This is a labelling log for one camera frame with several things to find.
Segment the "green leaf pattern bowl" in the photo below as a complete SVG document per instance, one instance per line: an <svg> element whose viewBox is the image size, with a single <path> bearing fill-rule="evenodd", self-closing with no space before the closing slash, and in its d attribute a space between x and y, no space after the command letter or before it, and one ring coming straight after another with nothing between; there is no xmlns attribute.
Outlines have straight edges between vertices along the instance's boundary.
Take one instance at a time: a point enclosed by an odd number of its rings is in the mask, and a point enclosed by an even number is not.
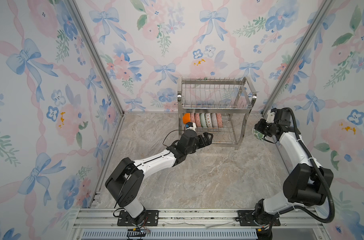
<svg viewBox="0 0 364 240"><path fill-rule="evenodd" d="M263 133L261 133L260 131L258 131L257 129L253 128L252 133L253 133L254 137L256 139L258 139L259 141L265 141L265 135Z"/></svg>

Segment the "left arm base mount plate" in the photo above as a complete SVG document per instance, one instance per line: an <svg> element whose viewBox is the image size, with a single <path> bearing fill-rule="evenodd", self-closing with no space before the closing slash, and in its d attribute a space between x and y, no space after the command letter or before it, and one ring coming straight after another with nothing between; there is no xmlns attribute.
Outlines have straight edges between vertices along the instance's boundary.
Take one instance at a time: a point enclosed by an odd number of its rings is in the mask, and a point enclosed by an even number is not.
<svg viewBox="0 0 364 240"><path fill-rule="evenodd" d="M159 210L144 210L136 218L132 218L125 210L118 215L117 226L119 227L156 227L159 221Z"/></svg>

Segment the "stainless steel dish rack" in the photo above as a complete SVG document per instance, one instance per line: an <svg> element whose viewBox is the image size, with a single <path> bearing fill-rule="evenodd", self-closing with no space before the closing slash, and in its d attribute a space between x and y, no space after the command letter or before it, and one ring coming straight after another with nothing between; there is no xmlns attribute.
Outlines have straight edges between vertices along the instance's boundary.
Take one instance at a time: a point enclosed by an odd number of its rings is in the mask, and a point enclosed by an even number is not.
<svg viewBox="0 0 364 240"><path fill-rule="evenodd" d="M253 81L243 78L179 77L177 82L179 134L185 130L183 116L186 113L220 113L223 128L196 128L198 134L214 135L213 144L238 150L245 138L246 125L257 101Z"/></svg>

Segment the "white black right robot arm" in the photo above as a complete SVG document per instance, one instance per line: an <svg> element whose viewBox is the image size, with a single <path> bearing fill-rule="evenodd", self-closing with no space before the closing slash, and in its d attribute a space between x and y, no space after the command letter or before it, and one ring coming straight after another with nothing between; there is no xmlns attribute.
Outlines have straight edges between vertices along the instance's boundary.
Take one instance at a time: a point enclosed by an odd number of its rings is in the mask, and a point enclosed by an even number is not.
<svg viewBox="0 0 364 240"><path fill-rule="evenodd" d="M280 215L301 210L321 223L331 223L335 218L335 203L330 190L334 174L322 167L305 145L293 110L274 108L267 119L259 120L254 129L264 137L275 138L293 164L283 190L256 204L254 221L260 226L267 225Z"/></svg>

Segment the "orange white bowl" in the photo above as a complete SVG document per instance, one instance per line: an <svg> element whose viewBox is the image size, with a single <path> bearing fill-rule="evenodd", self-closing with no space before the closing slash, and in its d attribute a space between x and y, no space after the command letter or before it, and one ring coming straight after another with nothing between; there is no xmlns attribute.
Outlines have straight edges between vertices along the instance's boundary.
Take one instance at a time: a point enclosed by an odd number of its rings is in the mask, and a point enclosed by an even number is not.
<svg viewBox="0 0 364 240"><path fill-rule="evenodd" d="M186 125L188 123L192 122L192 118L191 118L191 114L190 113L186 113L183 116L183 123Z"/></svg>

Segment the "pale green celadon bowl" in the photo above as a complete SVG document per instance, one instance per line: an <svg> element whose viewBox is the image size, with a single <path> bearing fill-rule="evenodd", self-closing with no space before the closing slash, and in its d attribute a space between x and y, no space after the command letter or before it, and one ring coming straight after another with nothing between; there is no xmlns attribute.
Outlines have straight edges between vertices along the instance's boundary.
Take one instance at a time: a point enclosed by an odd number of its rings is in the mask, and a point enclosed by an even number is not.
<svg viewBox="0 0 364 240"><path fill-rule="evenodd" d="M207 127L206 118L205 118L205 114L204 113L200 113L200 122L201 122L202 128L206 128Z"/></svg>

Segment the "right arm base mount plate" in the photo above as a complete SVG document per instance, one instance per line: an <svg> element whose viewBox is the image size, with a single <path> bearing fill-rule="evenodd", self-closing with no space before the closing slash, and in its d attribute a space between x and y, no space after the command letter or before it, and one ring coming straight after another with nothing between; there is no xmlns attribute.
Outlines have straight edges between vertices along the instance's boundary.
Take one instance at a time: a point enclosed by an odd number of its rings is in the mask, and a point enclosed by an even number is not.
<svg viewBox="0 0 364 240"><path fill-rule="evenodd" d="M235 218L236 222L239 222L241 226L253 226L253 227L267 227L273 215L262 212L261 214L255 214L254 210L238 210L238 216Z"/></svg>

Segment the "dark patterned bowl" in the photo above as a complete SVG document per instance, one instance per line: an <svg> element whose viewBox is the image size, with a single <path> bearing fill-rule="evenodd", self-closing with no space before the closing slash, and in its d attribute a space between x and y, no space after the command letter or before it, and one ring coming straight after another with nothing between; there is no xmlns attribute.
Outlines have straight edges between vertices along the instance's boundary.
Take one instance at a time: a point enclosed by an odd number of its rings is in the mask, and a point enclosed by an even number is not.
<svg viewBox="0 0 364 240"><path fill-rule="evenodd" d="M195 113L195 123L196 123L196 125L197 125L198 128L201 128L202 127L201 117L200 117L200 114L199 113Z"/></svg>

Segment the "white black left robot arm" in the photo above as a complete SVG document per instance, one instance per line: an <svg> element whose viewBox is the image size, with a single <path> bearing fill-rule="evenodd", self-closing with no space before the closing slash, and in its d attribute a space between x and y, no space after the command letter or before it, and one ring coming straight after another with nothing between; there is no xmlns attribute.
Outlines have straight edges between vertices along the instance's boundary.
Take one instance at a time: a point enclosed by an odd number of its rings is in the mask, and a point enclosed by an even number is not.
<svg viewBox="0 0 364 240"><path fill-rule="evenodd" d="M192 129L185 130L162 152L141 160L122 159L105 182L105 187L118 206L133 219L145 215L146 209L138 199L144 179L164 169L175 167L198 149L212 144L214 135L204 132L198 135Z"/></svg>

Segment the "green geometric pattern bowl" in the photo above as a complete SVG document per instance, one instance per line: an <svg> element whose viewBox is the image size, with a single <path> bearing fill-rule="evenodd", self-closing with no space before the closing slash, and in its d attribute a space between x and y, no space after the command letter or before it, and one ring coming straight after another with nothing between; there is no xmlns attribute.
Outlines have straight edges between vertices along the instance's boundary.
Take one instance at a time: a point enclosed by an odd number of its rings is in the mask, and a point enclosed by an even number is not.
<svg viewBox="0 0 364 240"><path fill-rule="evenodd" d="M205 121L206 121L206 125L208 128L212 128L213 124L212 124L212 117L210 113L205 113Z"/></svg>

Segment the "dark speckled bowl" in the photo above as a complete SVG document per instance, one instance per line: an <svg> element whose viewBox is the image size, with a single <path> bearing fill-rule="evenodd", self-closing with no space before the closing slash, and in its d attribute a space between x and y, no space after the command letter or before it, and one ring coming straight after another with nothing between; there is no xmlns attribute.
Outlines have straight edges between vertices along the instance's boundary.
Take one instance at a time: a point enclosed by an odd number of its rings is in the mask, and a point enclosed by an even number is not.
<svg viewBox="0 0 364 240"><path fill-rule="evenodd" d="M218 127L223 128L224 124L223 124L222 114L216 113L216 118L217 118Z"/></svg>

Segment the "purple glass bowl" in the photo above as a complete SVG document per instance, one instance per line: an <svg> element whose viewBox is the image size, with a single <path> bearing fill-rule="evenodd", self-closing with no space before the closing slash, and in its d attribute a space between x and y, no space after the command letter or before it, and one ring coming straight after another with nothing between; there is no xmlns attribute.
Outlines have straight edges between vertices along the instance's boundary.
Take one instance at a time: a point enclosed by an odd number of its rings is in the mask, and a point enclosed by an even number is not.
<svg viewBox="0 0 364 240"><path fill-rule="evenodd" d="M211 113L211 120L212 120L212 126L213 128L218 128L218 120L217 120L217 115L216 113Z"/></svg>

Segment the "pink purple bowl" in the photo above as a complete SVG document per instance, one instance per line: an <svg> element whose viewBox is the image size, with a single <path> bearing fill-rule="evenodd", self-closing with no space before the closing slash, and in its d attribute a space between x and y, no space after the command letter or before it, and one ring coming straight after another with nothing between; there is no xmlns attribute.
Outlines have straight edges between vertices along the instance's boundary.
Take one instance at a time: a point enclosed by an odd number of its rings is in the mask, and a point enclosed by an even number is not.
<svg viewBox="0 0 364 240"><path fill-rule="evenodd" d="M190 119L192 123L196 123L196 119L195 119L195 114L194 113L190 113Z"/></svg>

